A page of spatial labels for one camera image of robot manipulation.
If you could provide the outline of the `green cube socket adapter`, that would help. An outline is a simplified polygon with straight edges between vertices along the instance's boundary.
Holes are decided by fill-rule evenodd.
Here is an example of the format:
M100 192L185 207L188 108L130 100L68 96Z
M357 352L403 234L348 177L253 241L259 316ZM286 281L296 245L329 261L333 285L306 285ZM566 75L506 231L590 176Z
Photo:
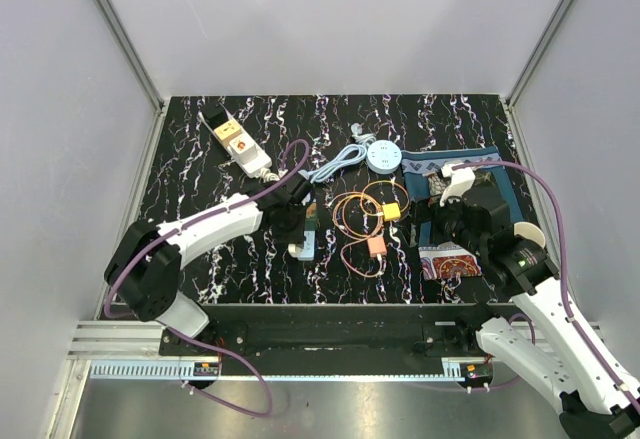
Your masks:
M318 217L317 217L317 204L312 202L306 209L305 214L305 229L314 231L317 229Z

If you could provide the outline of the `white multicolour power strip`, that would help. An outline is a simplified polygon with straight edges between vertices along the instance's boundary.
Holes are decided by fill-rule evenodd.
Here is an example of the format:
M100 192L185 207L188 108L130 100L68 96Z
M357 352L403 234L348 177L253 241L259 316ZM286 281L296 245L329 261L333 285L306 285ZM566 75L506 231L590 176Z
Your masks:
M197 117L249 178L266 181L272 175L272 159L223 106L205 104Z

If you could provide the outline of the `white wall charger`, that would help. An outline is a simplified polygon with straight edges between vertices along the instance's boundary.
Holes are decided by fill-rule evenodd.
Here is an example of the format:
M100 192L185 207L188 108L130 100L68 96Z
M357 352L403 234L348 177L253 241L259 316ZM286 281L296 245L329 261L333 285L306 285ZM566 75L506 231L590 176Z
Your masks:
M297 257L299 257L299 256L302 254L302 252L303 252L303 250L304 250L304 245L303 245L303 244L294 244L294 243L290 243L290 244L288 245L287 250L288 250L288 253L289 253L292 257L297 258Z

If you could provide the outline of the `light blue power strip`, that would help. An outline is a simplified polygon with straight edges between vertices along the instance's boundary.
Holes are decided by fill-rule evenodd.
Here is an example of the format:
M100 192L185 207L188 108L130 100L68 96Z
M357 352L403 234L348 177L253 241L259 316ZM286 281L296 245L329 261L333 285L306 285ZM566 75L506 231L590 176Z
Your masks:
M313 261L315 257L315 241L316 232L311 230L306 230L304 232L304 240L301 244L304 245L304 250L302 254L296 259L302 262Z

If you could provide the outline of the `white cube socket adapter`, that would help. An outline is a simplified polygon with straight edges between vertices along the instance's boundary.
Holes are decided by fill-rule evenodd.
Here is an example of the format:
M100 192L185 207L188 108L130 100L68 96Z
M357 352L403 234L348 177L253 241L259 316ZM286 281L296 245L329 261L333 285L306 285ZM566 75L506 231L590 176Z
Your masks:
M237 156L247 156L254 147L253 140L246 134L241 134L232 139L229 143L230 151Z

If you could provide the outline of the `yellow USB charger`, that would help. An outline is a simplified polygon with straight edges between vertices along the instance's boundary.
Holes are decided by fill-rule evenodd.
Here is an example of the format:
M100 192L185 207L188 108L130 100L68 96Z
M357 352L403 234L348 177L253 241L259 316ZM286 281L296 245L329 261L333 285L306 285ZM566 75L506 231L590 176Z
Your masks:
M378 216L381 217L384 222L392 222L401 218L402 211L396 202L382 204Z

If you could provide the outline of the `beige travel adapter cube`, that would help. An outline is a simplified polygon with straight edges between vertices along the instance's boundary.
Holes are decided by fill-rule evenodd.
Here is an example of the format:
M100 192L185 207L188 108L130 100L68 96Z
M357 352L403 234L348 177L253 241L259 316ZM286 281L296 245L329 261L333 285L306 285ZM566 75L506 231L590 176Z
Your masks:
M226 144L241 133L239 124L229 120L213 130L214 136L221 144Z

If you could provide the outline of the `pink USB charger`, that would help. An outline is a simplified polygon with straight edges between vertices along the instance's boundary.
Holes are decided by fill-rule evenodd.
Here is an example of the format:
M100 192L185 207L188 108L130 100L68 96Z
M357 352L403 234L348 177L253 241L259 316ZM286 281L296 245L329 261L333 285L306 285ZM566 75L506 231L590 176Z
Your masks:
M366 245L371 257L384 257L387 254L385 239L382 235L369 237Z

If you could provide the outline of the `round light blue socket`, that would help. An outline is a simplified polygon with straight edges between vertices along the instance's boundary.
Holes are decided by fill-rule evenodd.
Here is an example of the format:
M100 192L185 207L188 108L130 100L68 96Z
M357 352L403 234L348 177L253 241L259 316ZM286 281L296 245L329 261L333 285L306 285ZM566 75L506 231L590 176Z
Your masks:
M367 167L376 174L394 173L401 161L401 149L389 140L376 140L367 149Z

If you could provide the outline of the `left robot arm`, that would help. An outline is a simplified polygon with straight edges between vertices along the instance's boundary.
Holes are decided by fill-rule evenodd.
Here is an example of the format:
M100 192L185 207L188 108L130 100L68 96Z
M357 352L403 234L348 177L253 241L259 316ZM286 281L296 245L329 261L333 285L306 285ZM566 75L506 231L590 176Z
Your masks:
M216 331L204 309L180 291L181 271L210 250L259 230L285 244L303 242L313 190L296 173L286 182L250 184L181 220L138 220L126 230L104 280L138 320L172 328L190 352L206 354L215 345Z

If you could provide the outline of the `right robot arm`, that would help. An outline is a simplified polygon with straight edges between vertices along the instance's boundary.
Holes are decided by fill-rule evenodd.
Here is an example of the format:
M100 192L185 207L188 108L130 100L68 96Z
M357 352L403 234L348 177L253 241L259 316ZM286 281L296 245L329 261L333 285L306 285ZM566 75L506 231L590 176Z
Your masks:
M496 310L478 303L455 320L454 343L507 365L555 410L570 438L628 438L639 429L639 381L611 354L563 290L544 233L513 222L493 188L417 203L436 245L471 253L485 277L533 322L548 347L524 338Z

